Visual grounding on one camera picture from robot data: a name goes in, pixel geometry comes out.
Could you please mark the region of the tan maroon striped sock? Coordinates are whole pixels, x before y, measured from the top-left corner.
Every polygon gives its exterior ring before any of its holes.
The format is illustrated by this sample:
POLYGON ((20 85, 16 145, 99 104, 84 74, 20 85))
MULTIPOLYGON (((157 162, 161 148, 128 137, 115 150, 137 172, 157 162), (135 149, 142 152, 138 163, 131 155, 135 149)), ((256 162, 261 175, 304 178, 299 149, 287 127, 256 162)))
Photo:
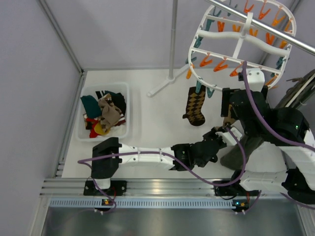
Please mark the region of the tan maroon striped sock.
POLYGON ((106 120, 108 120, 113 126, 119 126, 126 123, 125 117, 123 113, 120 112, 119 109, 116 109, 116 112, 114 114, 101 115, 101 116, 104 117, 106 120))

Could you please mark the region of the dark green drawstring shorts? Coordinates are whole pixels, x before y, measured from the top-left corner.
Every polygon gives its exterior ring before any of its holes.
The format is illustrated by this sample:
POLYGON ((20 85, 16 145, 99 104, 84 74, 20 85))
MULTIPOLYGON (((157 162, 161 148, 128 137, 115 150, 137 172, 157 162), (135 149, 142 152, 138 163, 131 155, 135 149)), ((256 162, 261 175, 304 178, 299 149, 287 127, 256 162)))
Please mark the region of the dark green drawstring shorts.
MULTIPOLYGON (((293 78, 290 79, 294 83, 294 86, 290 87, 282 99, 278 102, 278 104, 274 108, 282 108, 285 107, 289 101, 294 97, 296 93, 302 88, 302 86, 315 74, 315 70, 313 69, 309 73, 307 73, 304 77, 293 78)), ((244 135, 240 143, 245 151, 246 155, 246 163, 249 160, 250 155, 259 148, 263 143, 262 138, 248 137, 244 135)), ((220 163, 222 166, 227 167, 231 170, 240 170, 243 165, 243 155, 241 149, 238 145, 235 145, 227 154, 225 154, 220 163)))

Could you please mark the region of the white drying rack stand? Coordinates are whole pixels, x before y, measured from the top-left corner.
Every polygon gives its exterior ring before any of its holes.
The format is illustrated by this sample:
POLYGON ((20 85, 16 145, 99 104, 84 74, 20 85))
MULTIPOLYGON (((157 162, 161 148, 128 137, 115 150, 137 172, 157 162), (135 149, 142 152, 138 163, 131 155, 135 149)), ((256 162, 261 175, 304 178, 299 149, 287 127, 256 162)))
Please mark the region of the white drying rack stand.
POLYGON ((169 68, 168 68, 168 76, 166 79, 150 90, 147 93, 149 98, 154 97, 167 86, 175 83, 176 79, 180 77, 184 72, 186 72, 189 68, 187 64, 181 67, 179 70, 174 72, 175 65, 175 43, 176 43, 176 28, 177 28, 177 12, 178 12, 178 0, 172 1, 172 21, 171 21, 171 37, 170 37, 170 52, 169 52, 169 68))

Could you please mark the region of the orange brown argyle sock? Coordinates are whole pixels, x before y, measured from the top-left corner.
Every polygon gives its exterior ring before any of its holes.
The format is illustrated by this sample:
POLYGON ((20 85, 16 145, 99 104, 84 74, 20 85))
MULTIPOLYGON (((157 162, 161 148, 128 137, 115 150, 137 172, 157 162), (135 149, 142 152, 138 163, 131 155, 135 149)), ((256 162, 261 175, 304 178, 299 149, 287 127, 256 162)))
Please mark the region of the orange brown argyle sock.
POLYGON ((205 117, 202 114, 202 106, 205 100, 206 89, 201 86, 199 92, 196 92, 196 87, 190 87, 186 104, 186 112, 182 119, 187 119, 192 126, 201 126, 205 123, 205 117))

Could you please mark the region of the white oval clip hanger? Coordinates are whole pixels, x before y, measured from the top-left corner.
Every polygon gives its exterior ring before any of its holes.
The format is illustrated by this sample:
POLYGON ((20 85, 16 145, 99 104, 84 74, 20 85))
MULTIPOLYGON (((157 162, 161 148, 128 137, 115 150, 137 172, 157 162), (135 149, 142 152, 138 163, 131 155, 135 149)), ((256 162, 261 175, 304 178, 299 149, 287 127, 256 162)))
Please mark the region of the white oval clip hanger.
POLYGON ((252 70, 270 72, 272 78, 265 82, 265 85, 272 89, 277 86, 280 81, 289 59, 292 44, 286 40, 282 40, 279 46, 275 46, 275 40, 277 36, 274 33, 270 33, 267 30, 262 32, 265 34, 264 38, 259 38, 259 29, 253 24, 253 12, 254 5, 251 7, 245 6, 244 13, 249 16, 246 20, 233 20, 231 13, 227 13, 226 16, 221 16, 220 12, 216 12, 214 5, 210 6, 205 12, 198 30, 195 33, 194 39, 189 48, 189 55, 187 59, 188 72, 186 78, 189 79, 194 76, 197 80, 197 86, 204 85, 212 90, 221 91, 222 89, 214 84, 209 84, 201 77, 199 77, 195 71, 195 58, 192 56, 194 53, 204 54, 204 59, 200 62, 200 67, 205 67, 213 62, 214 59, 218 59, 219 63, 213 68, 214 72, 227 69, 230 62, 237 64, 237 67, 230 73, 231 77, 237 76, 239 69, 243 65, 243 59, 240 58, 239 53, 243 48, 243 44, 248 42, 255 47, 261 49, 270 55, 279 57, 278 63, 275 68, 271 68, 263 65, 262 63, 248 62, 247 65, 252 70), (227 53, 219 54, 213 50, 200 49, 201 41, 203 39, 233 39, 237 43, 234 47, 233 54, 227 53))

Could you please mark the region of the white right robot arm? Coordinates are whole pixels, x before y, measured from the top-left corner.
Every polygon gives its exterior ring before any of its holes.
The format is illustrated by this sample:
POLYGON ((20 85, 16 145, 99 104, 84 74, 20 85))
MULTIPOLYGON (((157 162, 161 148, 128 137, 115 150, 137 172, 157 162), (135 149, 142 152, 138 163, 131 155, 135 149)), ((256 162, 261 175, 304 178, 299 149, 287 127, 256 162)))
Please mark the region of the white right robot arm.
POLYGON ((266 102, 268 88, 222 90, 221 114, 231 113, 239 120, 249 138, 261 138, 286 152, 295 169, 285 172, 285 180, 276 189, 302 204, 315 203, 314 136, 302 113, 294 108, 270 108, 266 102))

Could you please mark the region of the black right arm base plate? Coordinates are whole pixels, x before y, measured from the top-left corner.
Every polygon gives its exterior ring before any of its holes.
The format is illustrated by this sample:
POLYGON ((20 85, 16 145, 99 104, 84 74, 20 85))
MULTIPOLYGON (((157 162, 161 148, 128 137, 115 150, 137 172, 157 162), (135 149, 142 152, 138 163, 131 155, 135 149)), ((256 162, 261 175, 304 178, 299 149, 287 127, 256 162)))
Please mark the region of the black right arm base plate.
POLYGON ((215 186, 214 192, 217 197, 245 197, 247 195, 253 197, 259 194, 258 190, 245 190, 239 183, 229 186, 215 186))

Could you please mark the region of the white plastic laundry basket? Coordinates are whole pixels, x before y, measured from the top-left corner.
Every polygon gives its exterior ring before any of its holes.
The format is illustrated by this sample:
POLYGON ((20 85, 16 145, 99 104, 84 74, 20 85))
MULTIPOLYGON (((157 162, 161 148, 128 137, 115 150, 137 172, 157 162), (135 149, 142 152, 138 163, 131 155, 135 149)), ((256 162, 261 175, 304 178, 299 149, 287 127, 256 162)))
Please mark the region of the white plastic laundry basket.
POLYGON ((76 126, 82 142, 125 138, 129 133, 129 88, 124 82, 84 86, 76 126))

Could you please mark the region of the beige brown argyle sock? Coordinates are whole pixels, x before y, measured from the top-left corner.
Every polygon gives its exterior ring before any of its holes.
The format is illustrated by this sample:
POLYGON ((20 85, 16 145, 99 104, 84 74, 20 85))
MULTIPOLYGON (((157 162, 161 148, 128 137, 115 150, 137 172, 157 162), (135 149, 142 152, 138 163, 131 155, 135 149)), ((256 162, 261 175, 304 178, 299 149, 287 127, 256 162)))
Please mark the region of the beige brown argyle sock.
POLYGON ((111 94, 107 93, 98 100, 102 115, 114 114, 116 112, 115 105, 112 101, 111 94))

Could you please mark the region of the dark teal sock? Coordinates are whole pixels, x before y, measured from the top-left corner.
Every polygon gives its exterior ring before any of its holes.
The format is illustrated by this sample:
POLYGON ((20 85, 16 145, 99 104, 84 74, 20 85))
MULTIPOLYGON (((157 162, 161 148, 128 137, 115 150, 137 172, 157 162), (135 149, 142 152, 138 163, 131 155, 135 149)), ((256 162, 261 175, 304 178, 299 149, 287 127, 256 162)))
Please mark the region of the dark teal sock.
POLYGON ((80 99, 88 118, 97 118, 101 116, 101 109, 98 105, 98 101, 93 96, 86 95, 82 96, 80 99))

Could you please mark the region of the red white sock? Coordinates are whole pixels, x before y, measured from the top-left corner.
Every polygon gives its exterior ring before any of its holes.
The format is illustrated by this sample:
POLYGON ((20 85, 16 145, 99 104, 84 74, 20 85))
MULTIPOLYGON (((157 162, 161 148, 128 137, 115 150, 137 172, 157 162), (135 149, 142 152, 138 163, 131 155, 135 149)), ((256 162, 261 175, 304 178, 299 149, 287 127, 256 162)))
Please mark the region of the red white sock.
POLYGON ((98 118, 89 118, 86 114, 83 115, 84 122, 85 122, 85 129, 91 130, 92 126, 95 123, 98 123, 98 118))

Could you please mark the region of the yellow red sock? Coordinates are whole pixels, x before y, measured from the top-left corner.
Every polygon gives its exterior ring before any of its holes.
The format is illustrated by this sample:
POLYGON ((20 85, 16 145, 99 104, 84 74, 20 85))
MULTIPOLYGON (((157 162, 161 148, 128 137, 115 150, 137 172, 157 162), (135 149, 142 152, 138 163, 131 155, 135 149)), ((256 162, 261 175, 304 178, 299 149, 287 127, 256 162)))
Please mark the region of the yellow red sock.
POLYGON ((110 129, 106 129, 106 128, 102 128, 101 124, 98 123, 94 123, 92 124, 92 128, 90 130, 90 134, 89 137, 90 138, 96 138, 98 136, 105 136, 110 132, 110 129))

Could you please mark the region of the black socks pile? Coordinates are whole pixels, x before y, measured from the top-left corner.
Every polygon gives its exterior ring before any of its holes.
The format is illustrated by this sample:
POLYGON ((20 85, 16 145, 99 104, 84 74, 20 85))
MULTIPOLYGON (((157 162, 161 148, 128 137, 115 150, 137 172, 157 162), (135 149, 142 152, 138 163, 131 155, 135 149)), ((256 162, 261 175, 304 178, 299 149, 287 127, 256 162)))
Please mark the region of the black socks pile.
POLYGON ((122 111, 123 114, 126 113, 126 101, 125 101, 124 96, 121 93, 114 93, 107 90, 100 90, 100 91, 96 91, 95 93, 98 99, 102 98, 106 94, 110 94, 115 106, 118 107, 122 111))

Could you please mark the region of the aluminium mounting rail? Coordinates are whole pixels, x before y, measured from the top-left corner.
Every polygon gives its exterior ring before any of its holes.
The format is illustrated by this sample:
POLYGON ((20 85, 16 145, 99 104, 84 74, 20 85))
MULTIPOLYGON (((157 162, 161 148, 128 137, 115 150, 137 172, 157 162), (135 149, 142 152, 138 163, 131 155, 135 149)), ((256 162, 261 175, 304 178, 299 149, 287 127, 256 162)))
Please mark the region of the aluminium mounting rail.
MULTIPOLYGON (((84 196, 86 178, 47 178, 40 190, 41 197, 84 196)), ((112 179, 127 181, 127 190, 121 197, 142 198, 214 198, 214 186, 197 179, 112 179)))

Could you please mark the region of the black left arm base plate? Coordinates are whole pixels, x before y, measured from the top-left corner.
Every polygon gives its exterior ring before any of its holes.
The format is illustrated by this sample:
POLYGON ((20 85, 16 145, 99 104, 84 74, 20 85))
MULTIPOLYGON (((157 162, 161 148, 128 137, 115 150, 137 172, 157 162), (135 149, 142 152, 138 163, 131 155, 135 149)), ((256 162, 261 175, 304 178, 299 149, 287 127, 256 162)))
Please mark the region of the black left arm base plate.
MULTIPOLYGON (((109 189, 103 189, 109 196, 122 196, 127 190, 127 181, 112 180, 109 189)), ((102 196, 103 194, 95 187, 92 180, 87 180, 84 186, 84 196, 102 196)))

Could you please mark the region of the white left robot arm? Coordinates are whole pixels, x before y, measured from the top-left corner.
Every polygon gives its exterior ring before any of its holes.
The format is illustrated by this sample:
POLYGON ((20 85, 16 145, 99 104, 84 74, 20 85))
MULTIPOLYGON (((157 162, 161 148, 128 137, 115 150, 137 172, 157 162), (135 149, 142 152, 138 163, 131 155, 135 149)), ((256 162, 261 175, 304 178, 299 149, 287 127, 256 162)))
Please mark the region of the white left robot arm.
POLYGON ((176 144, 165 148, 129 147, 111 137, 93 147, 92 158, 110 157, 92 161, 92 178, 99 186, 109 187, 110 178, 120 167, 157 167, 167 171, 191 171, 218 161, 217 153, 227 147, 221 132, 212 129, 200 142, 176 144))

